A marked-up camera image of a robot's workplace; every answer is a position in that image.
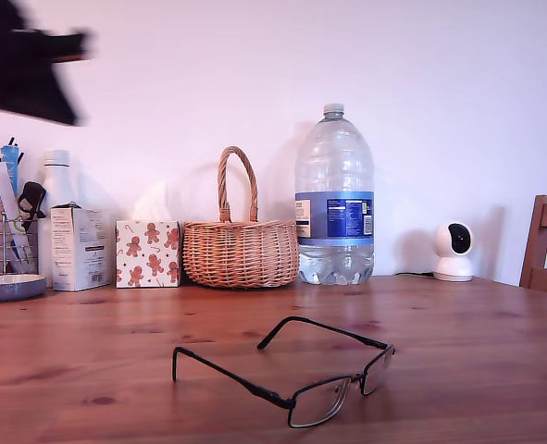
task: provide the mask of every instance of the tissue box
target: tissue box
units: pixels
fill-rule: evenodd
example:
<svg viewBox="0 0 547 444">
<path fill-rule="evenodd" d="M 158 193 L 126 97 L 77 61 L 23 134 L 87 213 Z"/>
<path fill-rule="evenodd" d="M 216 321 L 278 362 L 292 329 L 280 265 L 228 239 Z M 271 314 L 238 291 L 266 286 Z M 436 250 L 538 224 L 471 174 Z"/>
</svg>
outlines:
<svg viewBox="0 0 547 444">
<path fill-rule="evenodd" d="M 118 221 L 117 288 L 178 287 L 181 250 L 177 221 Z"/>
<path fill-rule="evenodd" d="M 80 291 L 109 283 L 104 219 L 92 210 L 51 209 L 53 290 Z"/>
</svg>

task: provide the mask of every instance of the white security camera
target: white security camera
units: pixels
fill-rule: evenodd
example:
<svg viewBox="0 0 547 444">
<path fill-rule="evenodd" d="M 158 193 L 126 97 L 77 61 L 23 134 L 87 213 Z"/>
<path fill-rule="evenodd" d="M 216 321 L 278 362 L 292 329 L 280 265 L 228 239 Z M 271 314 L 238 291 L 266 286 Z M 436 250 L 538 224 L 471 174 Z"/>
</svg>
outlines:
<svg viewBox="0 0 547 444">
<path fill-rule="evenodd" d="M 473 248 L 473 232 L 458 222 L 442 224 L 436 236 L 440 257 L 434 277 L 439 280 L 464 282 L 473 278 L 472 264 L 466 255 Z"/>
</svg>

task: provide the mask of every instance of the eyeglass temple arm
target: eyeglass temple arm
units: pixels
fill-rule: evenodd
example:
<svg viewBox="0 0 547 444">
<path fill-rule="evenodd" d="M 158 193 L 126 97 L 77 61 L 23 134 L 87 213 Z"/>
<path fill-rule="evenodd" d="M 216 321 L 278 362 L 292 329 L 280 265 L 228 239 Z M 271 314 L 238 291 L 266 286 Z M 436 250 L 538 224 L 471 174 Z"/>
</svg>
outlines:
<svg viewBox="0 0 547 444">
<path fill-rule="evenodd" d="M 312 324 L 313 326 L 322 327 L 330 331 L 334 331 L 336 333 L 341 333 L 342 335 L 349 336 L 350 338 L 357 339 L 360 342 L 369 345 L 371 347 L 376 347 L 377 349 L 383 349 L 386 350 L 389 347 L 389 344 L 385 344 L 384 342 L 379 342 L 377 340 L 373 340 L 371 338 L 366 338 L 365 336 L 360 336 L 355 333 L 352 333 L 351 331 L 341 330 L 340 328 L 335 328 L 331 326 L 327 326 L 325 324 L 320 324 L 317 321 L 313 321 L 312 319 L 308 319 L 307 317 L 301 317 L 301 316 L 288 316 L 285 319 L 281 320 L 275 328 L 271 330 L 271 332 L 266 335 L 263 340 L 261 340 L 258 345 L 256 346 L 257 349 L 263 350 L 270 342 L 271 340 L 279 333 L 281 328 L 285 326 L 290 321 L 300 321 L 305 322 L 307 324 Z"/>
<path fill-rule="evenodd" d="M 177 355 L 179 353 L 186 354 L 190 358 L 193 358 L 199 361 L 200 363 L 205 364 L 228 377 L 231 377 L 236 382 L 242 384 L 253 395 L 258 396 L 259 398 L 263 398 L 264 400 L 267 400 L 269 402 L 272 402 L 273 404 L 277 405 L 278 407 L 281 407 L 282 409 L 289 410 L 293 407 L 294 402 L 291 400 L 284 400 L 279 395 L 279 393 L 276 393 L 275 391 L 267 390 L 266 388 L 257 386 L 257 384 L 253 384 L 252 382 L 247 381 L 243 377 L 234 375 L 232 372 L 229 372 L 225 368 L 222 368 L 219 365 L 212 363 L 211 361 L 207 361 L 206 358 L 203 358 L 199 356 L 198 354 L 193 353 L 189 349 L 185 349 L 184 347 L 177 347 L 174 349 L 174 352 L 172 353 L 172 380 L 173 381 L 177 380 Z"/>
</svg>

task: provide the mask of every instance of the chair backrest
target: chair backrest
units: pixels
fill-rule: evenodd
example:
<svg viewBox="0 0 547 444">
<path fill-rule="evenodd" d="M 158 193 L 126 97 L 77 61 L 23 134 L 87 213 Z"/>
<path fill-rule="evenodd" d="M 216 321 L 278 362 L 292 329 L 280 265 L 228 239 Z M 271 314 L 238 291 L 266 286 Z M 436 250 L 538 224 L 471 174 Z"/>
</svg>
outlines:
<svg viewBox="0 0 547 444">
<path fill-rule="evenodd" d="M 520 287 L 547 292 L 547 196 L 536 196 Z"/>
</svg>

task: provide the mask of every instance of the blurry black object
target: blurry black object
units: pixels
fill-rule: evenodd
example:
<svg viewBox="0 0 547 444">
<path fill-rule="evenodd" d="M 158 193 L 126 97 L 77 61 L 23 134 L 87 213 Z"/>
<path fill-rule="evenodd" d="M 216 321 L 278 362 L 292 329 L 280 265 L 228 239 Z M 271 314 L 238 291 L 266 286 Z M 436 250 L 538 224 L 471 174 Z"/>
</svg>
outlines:
<svg viewBox="0 0 547 444">
<path fill-rule="evenodd" d="M 86 34 L 52 36 L 28 30 L 9 0 L 0 0 L 0 109 L 75 125 L 53 63 L 81 60 Z"/>
<path fill-rule="evenodd" d="M 27 213 L 29 216 L 22 224 L 24 229 L 28 231 L 31 221 L 35 216 L 39 219 L 46 217 L 46 214 L 41 211 L 41 204 L 43 203 L 44 196 L 47 194 L 47 191 L 43 188 L 40 183 L 36 182 L 26 182 L 24 184 L 24 191 L 18 197 L 18 207 L 24 213 Z M 22 206 L 22 201 L 26 201 L 29 206 Z"/>
</svg>

